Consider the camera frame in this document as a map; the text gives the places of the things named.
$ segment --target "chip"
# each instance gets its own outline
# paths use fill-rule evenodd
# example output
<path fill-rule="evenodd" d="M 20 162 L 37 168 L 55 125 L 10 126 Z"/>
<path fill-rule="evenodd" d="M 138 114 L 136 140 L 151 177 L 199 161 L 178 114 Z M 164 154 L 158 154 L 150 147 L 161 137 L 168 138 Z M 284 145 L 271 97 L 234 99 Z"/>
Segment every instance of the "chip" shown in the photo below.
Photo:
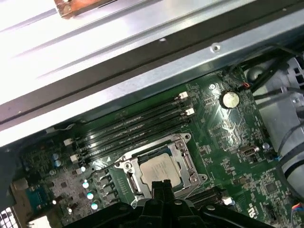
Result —
<path fill-rule="evenodd" d="M 276 189 L 277 189 L 275 183 L 267 184 L 267 185 L 265 185 L 265 188 L 268 193 L 272 193 L 272 192 L 276 191 Z"/>
<path fill-rule="evenodd" d="M 67 183 L 63 182 L 60 184 L 62 188 L 66 188 L 67 187 Z"/>
<path fill-rule="evenodd" d="M 171 180 L 172 187 L 181 183 L 180 176 L 169 154 L 163 153 L 140 165 L 142 182 L 152 189 L 152 181 Z"/>

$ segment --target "ram slot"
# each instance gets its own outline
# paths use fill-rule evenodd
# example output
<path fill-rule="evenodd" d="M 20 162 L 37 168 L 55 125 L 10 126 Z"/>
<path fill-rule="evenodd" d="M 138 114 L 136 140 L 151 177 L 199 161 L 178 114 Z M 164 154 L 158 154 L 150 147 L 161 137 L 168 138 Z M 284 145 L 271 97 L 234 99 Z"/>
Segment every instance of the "ram slot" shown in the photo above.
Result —
<path fill-rule="evenodd" d="M 184 110 L 174 110 L 171 113 L 168 113 L 163 116 L 157 116 L 153 119 L 147 120 L 145 122 L 136 124 L 128 129 L 117 132 L 115 134 L 111 134 L 107 137 L 101 138 L 98 141 L 93 141 L 91 144 L 85 146 L 85 150 L 87 153 L 98 150 L 99 147 L 106 147 L 113 142 L 122 141 L 123 139 L 130 138 L 132 135 L 137 135 L 146 132 L 149 129 L 152 129 L 155 125 L 164 124 L 174 118 L 178 118 Z"/>
<path fill-rule="evenodd" d="M 98 151 L 95 152 L 94 155 L 90 156 L 87 155 L 85 157 L 85 162 L 91 162 L 93 160 L 105 157 L 109 155 L 110 153 L 113 153 L 115 151 L 124 152 L 126 150 L 132 150 L 137 147 L 142 146 L 143 144 L 146 144 L 149 140 L 149 138 L 156 136 L 156 135 L 164 135 L 164 133 L 170 133 L 178 128 L 180 128 L 183 124 L 187 123 L 188 119 L 184 117 L 179 117 L 176 119 L 173 119 L 170 121 L 170 123 L 167 123 L 165 125 L 162 124 L 162 126 L 157 126 L 153 128 L 153 130 L 148 130 L 147 132 L 138 134 L 136 136 L 133 136 L 132 138 L 129 138 L 125 141 L 119 141 L 115 142 L 112 145 L 109 145 L 107 147 L 100 148 Z"/>
<path fill-rule="evenodd" d="M 130 127 L 133 124 L 137 124 L 141 121 L 145 121 L 149 118 L 153 118 L 158 115 L 162 115 L 166 112 L 170 112 L 174 109 L 180 107 L 180 104 L 183 103 L 184 100 L 176 100 L 176 101 L 167 101 L 163 104 L 159 104 L 157 106 L 153 106 L 149 109 L 144 110 L 143 112 L 136 113 L 126 119 L 119 120 L 105 126 L 99 127 L 95 130 L 88 132 L 84 138 L 77 139 L 79 143 L 90 141 L 92 138 L 104 137 L 109 134 L 115 133 L 116 131 L 121 130 L 121 128 Z"/>

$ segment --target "pcie slot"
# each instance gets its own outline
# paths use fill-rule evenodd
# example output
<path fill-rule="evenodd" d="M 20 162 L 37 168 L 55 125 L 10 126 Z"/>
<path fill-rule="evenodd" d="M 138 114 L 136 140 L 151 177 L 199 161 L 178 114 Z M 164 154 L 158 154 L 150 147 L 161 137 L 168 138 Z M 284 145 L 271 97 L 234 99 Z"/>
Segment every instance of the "pcie slot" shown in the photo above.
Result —
<path fill-rule="evenodd" d="M 141 134 L 149 129 L 153 129 L 154 126 L 166 123 L 167 121 L 170 121 L 174 118 L 179 118 L 181 117 L 181 114 L 184 112 L 184 110 L 174 110 L 171 113 L 166 114 L 165 116 L 157 116 L 153 119 L 147 120 L 145 122 L 136 124 L 129 129 L 126 129 L 122 132 L 117 132 L 115 134 L 111 134 L 109 136 L 106 136 L 104 138 L 101 138 L 98 141 L 92 142 L 91 144 L 87 145 L 85 147 L 85 150 L 87 153 L 93 152 L 95 150 L 98 150 L 99 147 L 106 147 L 110 145 L 111 143 L 118 141 L 118 140 L 123 140 L 126 138 L 130 138 L 133 135 L 136 134 Z"/>
<path fill-rule="evenodd" d="M 147 143 L 147 140 L 153 136 L 163 135 L 164 133 L 169 133 L 177 128 L 180 128 L 183 124 L 187 122 L 187 120 L 187 118 L 180 117 L 179 119 L 174 119 L 170 124 L 162 125 L 162 128 L 158 129 L 158 131 L 150 131 L 149 133 L 139 135 L 139 137 L 136 138 L 136 141 L 125 141 L 122 144 L 118 142 L 113 147 L 101 148 L 100 150 L 98 150 L 97 154 L 92 156 L 86 156 L 85 163 L 89 163 L 90 161 L 105 157 L 115 151 L 120 151 L 123 153 L 126 150 L 131 150 L 133 148 L 141 146 L 142 143 Z"/>
<path fill-rule="evenodd" d="M 221 199 L 223 197 L 223 192 L 225 190 L 220 189 L 219 187 L 213 187 L 212 189 L 198 192 L 192 196 L 187 197 L 187 200 L 190 200 L 195 208 L 199 209 L 201 206 L 208 203 L 220 204 L 222 203 Z"/>
<path fill-rule="evenodd" d="M 157 115 L 161 115 L 165 112 L 170 112 L 174 109 L 177 109 L 179 108 L 180 104 L 183 102 L 184 100 L 173 101 L 173 99 L 163 102 L 161 104 L 158 104 L 157 106 L 156 105 L 152 106 L 149 109 L 145 109 L 142 112 L 129 116 L 124 120 L 115 121 L 105 126 L 96 128 L 95 130 L 88 132 L 84 138 L 79 138 L 78 140 L 79 142 L 84 142 L 91 140 L 92 136 L 93 137 L 107 136 L 109 133 L 113 133 L 117 129 L 120 130 L 123 127 L 129 127 L 132 124 L 136 124 L 139 123 L 140 121 L 144 121 L 149 118 L 153 118 Z"/>

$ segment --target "electronic component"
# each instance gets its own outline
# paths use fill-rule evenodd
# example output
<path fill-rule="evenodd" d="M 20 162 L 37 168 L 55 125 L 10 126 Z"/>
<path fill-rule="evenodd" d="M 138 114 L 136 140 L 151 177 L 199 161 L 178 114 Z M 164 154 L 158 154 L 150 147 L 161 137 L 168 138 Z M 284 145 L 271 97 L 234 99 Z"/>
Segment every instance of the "electronic component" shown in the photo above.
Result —
<path fill-rule="evenodd" d="M 73 164 L 78 163 L 78 154 L 74 154 L 74 155 L 70 156 L 70 159 Z"/>
<path fill-rule="evenodd" d="M 55 163 L 54 163 L 54 165 L 56 167 L 60 167 L 61 166 L 61 160 L 56 160 Z"/>
<path fill-rule="evenodd" d="M 71 18 L 91 9 L 109 4 L 115 0 L 54 0 L 63 18 Z"/>
<path fill-rule="evenodd" d="M 215 186 L 209 190 L 199 191 L 195 194 L 192 194 L 186 199 L 190 200 L 196 209 L 200 209 L 201 206 L 209 203 L 223 205 L 224 201 L 222 199 L 225 196 L 226 190 Z"/>
<path fill-rule="evenodd" d="M 238 150 L 241 153 L 243 153 L 245 156 L 249 157 L 249 156 L 255 154 L 256 152 L 260 151 L 260 148 L 258 148 L 255 145 L 251 145 L 251 146 L 242 146 Z"/>
<path fill-rule="evenodd" d="M 265 185 L 265 188 L 268 193 L 273 193 L 274 191 L 277 190 L 276 184 L 275 183 L 269 183 Z"/>
<path fill-rule="evenodd" d="M 239 96 L 233 91 L 224 91 L 219 97 L 219 103 L 223 108 L 236 108 L 239 104 Z"/>
<path fill-rule="evenodd" d="M 100 201 L 99 200 L 94 200 L 93 203 L 91 204 L 91 208 L 93 210 L 97 210 L 100 207 Z"/>
<path fill-rule="evenodd" d="M 265 205 L 265 211 L 266 211 L 266 214 L 270 220 L 270 224 L 275 224 L 278 220 L 277 216 L 276 216 L 276 212 L 274 210 L 274 208 L 267 204 Z"/>
<path fill-rule="evenodd" d="M 152 181 L 165 179 L 171 180 L 176 197 L 189 194 L 202 183 L 186 145 L 190 139 L 188 133 L 161 138 L 127 152 L 115 167 L 123 169 L 135 195 L 150 198 Z"/>
<path fill-rule="evenodd" d="M 167 153 L 158 155 L 140 165 L 142 172 L 142 181 L 147 184 L 149 190 L 152 190 L 152 181 L 170 180 L 172 187 L 176 187 L 181 183 L 178 174 L 178 164 Z"/>
<path fill-rule="evenodd" d="M 82 187 L 84 187 L 85 189 L 87 189 L 89 187 L 89 183 L 88 182 L 83 182 Z"/>

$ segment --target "white connector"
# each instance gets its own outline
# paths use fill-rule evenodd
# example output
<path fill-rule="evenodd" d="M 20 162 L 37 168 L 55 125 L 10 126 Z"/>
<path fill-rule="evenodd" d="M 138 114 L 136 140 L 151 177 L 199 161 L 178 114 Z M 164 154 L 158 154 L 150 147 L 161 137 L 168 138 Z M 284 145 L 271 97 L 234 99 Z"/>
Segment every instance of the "white connector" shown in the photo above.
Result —
<path fill-rule="evenodd" d="M 185 98 L 187 98 L 187 97 L 188 97 L 188 93 L 187 93 L 187 92 L 182 92 L 182 93 L 180 93 L 179 96 L 178 96 L 178 98 L 179 98 L 180 100 L 185 99 Z"/>
<path fill-rule="evenodd" d="M 74 155 L 70 156 L 70 159 L 73 164 L 78 163 L 78 154 L 74 154 Z"/>
<path fill-rule="evenodd" d="M 65 144 L 65 146 L 71 145 L 73 143 L 72 139 L 66 139 L 63 141 L 63 143 Z"/>
<path fill-rule="evenodd" d="M 186 114 L 186 115 L 192 115 L 192 114 L 194 114 L 194 113 L 195 113 L 195 111 L 194 111 L 193 108 L 187 109 L 187 110 L 185 111 L 185 114 Z"/>

